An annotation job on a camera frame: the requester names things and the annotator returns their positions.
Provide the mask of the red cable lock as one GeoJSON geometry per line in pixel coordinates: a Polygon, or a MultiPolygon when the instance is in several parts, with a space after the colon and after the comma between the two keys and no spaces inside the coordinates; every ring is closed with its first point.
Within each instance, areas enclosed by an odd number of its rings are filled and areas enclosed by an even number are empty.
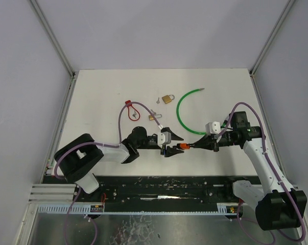
{"type": "Polygon", "coordinates": [[[125,101],[125,104],[127,106],[127,109],[128,109],[128,118],[131,120],[131,121],[138,121],[140,119],[140,113],[139,111],[132,105],[131,101],[130,100],[127,100],[125,101]],[[137,112],[138,114],[138,120],[134,120],[132,118],[132,114],[134,113],[134,111],[137,112]]]}

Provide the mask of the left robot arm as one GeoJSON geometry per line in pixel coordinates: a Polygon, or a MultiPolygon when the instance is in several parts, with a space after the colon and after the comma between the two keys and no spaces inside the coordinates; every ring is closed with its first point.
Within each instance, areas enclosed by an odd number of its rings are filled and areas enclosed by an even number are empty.
{"type": "Polygon", "coordinates": [[[135,127],[119,144],[96,142],[85,133],[55,153],[53,173],[57,179],[65,179],[67,183],[74,183],[85,193],[91,194],[100,187],[92,171],[98,163],[131,163],[139,157],[139,149],[159,150],[164,157],[171,157],[183,150],[169,144],[183,140],[169,127],[161,128],[159,133],[153,135],[148,135],[144,127],[135,127]]]}

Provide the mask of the large brass padlock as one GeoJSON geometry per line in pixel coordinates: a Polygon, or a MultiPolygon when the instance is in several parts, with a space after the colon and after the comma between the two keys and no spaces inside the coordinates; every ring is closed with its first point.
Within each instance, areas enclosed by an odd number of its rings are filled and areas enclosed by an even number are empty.
{"type": "Polygon", "coordinates": [[[169,95],[163,96],[161,99],[165,104],[168,104],[175,99],[175,96],[173,94],[169,94],[169,95]]]}

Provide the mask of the orange black padlock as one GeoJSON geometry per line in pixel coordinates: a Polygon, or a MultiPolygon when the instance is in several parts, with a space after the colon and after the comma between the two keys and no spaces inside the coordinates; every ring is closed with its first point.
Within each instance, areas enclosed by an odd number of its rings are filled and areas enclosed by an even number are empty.
{"type": "Polygon", "coordinates": [[[180,150],[189,150],[190,148],[193,147],[193,144],[189,143],[178,143],[176,147],[180,150]]]}

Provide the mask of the small brass padlock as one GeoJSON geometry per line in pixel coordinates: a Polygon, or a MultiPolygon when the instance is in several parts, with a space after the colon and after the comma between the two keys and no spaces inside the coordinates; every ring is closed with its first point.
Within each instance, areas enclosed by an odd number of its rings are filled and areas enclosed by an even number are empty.
{"type": "Polygon", "coordinates": [[[162,118],[162,115],[161,114],[153,114],[153,115],[149,115],[149,120],[154,120],[154,119],[159,119],[159,118],[162,118]]]}

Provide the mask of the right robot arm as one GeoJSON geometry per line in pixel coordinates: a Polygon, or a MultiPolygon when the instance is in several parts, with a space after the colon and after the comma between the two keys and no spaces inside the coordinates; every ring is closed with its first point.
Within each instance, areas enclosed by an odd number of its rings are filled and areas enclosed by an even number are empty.
{"type": "Polygon", "coordinates": [[[191,144],[192,148],[218,152],[221,147],[238,145],[248,156],[259,177],[262,189],[247,180],[232,184],[233,194],[250,206],[258,225],[265,231],[298,228],[301,226],[307,198],[302,190],[296,191],[270,157],[261,127],[252,127],[246,112],[231,116],[231,130],[218,138],[218,122],[206,125],[206,135],[191,144]]]}

